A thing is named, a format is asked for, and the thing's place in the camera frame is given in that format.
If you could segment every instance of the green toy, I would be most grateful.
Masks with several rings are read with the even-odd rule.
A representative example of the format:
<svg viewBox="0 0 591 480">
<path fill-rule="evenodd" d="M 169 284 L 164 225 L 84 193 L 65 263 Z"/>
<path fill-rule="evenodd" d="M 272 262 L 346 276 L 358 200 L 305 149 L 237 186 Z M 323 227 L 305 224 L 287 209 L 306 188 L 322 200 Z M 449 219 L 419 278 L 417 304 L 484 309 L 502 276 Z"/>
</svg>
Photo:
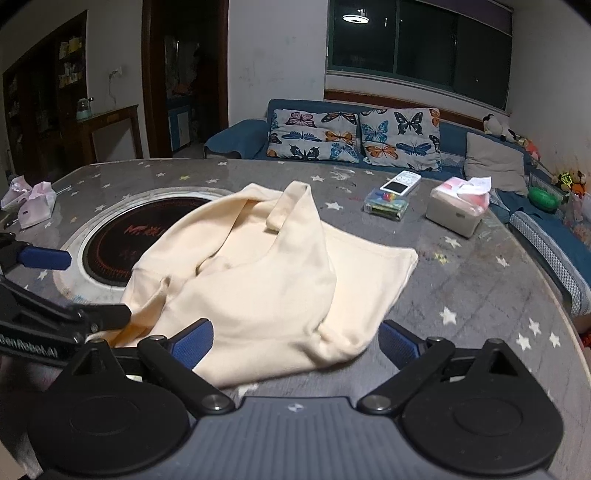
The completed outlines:
<svg viewBox="0 0 591 480">
<path fill-rule="evenodd" d="M 548 213 L 554 213 L 560 205 L 558 198 L 538 187 L 530 187 L 530 193 L 527 197 L 534 207 Z"/>
</svg>

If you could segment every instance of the black butterfly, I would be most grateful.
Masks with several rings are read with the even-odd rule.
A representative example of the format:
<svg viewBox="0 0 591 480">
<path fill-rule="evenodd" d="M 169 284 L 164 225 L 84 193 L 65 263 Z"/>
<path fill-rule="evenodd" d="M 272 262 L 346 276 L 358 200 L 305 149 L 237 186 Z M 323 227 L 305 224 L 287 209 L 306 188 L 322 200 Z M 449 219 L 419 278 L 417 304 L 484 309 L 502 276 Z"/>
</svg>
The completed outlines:
<svg viewBox="0 0 591 480">
<path fill-rule="evenodd" d="M 440 146 L 439 139 L 435 135 L 429 135 L 429 140 L 431 140 L 433 142 L 433 145 L 435 146 L 435 151 L 437 153 L 441 153 L 441 151 L 439 150 L 439 146 Z"/>
<path fill-rule="evenodd" d="M 320 155 L 320 150 L 318 147 L 312 147 L 308 151 L 304 150 L 302 153 L 301 150 L 296 147 L 295 145 L 290 145 L 291 150 L 291 159 L 292 160 L 318 160 Z"/>
<path fill-rule="evenodd" d="M 363 115 L 363 116 L 369 116 L 372 113 L 378 113 L 380 115 L 383 115 L 386 112 L 387 112 L 387 110 L 384 110 L 384 109 L 381 109 L 381 108 L 376 108 L 375 110 L 369 110 L 367 112 L 361 112 L 361 115 Z"/>
<path fill-rule="evenodd" d="M 281 143 L 281 140 L 277 137 L 277 132 L 269 134 L 269 143 Z"/>
<path fill-rule="evenodd" d="M 417 133 L 417 135 L 423 134 L 423 127 L 421 126 L 421 122 L 423 121 L 423 112 L 415 113 L 411 121 L 409 121 L 400 112 L 394 112 L 394 116 L 398 121 L 398 133 L 400 135 L 404 135 L 406 131 L 411 127 Z"/>
<path fill-rule="evenodd" d="M 335 118 L 338 117 L 343 117 L 345 120 L 348 120 L 349 122 L 351 122 L 354 125 L 357 125 L 357 117 L 355 116 L 354 113 L 348 113 L 348 112 L 331 112 L 331 113 L 327 113 L 321 120 L 322 123 L 327 123 L 327 122 L 332 122 L 332 120 L 334 120 Z"/>
</svg>

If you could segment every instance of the cream sweatshirt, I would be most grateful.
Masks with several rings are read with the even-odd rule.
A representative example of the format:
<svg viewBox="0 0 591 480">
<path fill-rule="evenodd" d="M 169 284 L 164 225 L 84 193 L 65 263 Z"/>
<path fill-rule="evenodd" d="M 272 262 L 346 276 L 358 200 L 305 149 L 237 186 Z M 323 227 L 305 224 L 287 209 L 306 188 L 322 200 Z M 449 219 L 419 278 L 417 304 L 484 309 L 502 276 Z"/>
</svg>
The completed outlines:
<svg viewBox="0 0 591 480">
<path fill-rule="evenodd" d="M 110 343 L 205 317 L 213 347 L 193 371 L 215 387 L 328 367 L 363 352 L 417 261 L 322 222 L 308 184 L 250 184 L 190 212 L 140 258 L 123 295 L 131 322 Z"/>
</svg>

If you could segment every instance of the butterfly pattern cushion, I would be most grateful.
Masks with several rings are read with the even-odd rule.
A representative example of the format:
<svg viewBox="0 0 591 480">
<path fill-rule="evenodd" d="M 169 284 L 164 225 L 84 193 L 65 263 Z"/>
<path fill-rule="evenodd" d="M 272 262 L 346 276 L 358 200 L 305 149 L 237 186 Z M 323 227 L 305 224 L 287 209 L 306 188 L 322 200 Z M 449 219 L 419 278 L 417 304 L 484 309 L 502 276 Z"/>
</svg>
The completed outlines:
<svg viewBox="0 0 591 480">
<path fill-rule="evenodd" d="M 356 136 L 358 122 L 355 113 L 275 110 L 267 156 L 357 163 L 361 158 L 361 142 Z"/>
<path fill-rule="evenodd" d="M 360 119 L 369 164 L 441 170 L 438 109 L 371 110 L 362 112 Z"/>
</svg>

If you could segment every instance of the sofa armrest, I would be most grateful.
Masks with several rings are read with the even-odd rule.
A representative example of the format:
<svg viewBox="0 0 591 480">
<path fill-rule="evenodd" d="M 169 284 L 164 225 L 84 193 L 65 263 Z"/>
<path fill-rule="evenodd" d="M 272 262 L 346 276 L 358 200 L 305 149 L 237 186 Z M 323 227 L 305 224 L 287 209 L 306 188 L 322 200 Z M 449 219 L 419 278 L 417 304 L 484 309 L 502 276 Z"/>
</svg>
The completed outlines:
<svg viewBox="0 0 591 480">
<path fill-rule="evenodd" d="M 211 137 L 205 147 L 217 154 L 237 152 L 240 158 L 252 159 L 267 143 L 268 132 L 265 120 L 243 120 Z"/>
</svg>

